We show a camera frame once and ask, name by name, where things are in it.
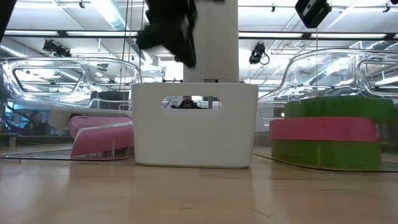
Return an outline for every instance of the pink cushion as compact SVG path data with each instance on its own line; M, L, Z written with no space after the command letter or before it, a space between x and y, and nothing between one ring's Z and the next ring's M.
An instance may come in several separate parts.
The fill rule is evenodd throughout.
M84 130L75 139L71 156L111 151L113 142L115 149L133 146L132 125Z
M289 118L270 122L271 139L377 141L376 124L368 118Z
M80 128L125 123L129 121L131 121L131 118L129 117L74 116L69 120L68 130L70 136L76 138L77 132Z

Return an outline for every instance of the green and pink ottoman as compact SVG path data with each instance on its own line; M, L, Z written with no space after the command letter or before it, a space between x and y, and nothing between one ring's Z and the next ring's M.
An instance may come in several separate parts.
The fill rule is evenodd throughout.
M292 101L271 121L272 158L328 170L380 170L376 124L395 123L392 100L328 96Z

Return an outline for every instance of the person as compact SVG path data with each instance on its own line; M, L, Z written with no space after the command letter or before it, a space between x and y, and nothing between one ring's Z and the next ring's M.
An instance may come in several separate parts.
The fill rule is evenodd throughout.
M199 107L193 100L192 96L183 96L181 104L176 109L203 109Z
M51 129L45 121L42 121L43 115L39 112L33 112L30 121L24 126L24 135L44 136L49 135Z

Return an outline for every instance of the white pillar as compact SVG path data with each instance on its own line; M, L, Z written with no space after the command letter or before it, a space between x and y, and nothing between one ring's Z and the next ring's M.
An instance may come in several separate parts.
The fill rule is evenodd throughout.
M198 20L193 38L197 65L194 69L184 67L184 82L238 82L238 0L195 2Z

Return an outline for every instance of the fluorescent light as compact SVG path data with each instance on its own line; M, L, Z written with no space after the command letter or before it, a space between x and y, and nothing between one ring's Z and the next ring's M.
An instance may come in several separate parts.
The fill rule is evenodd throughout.
M4 35L53 35L58 36L57 31L46 30L6 30Z
M239 37L301 38L303 34L289 32L239 32Z
M69 36L85 36L85 37L129 37L136 36L137 32L129 32L129 31L68 31L67 34Z
M311 34L311 38L385 38L387 34Z

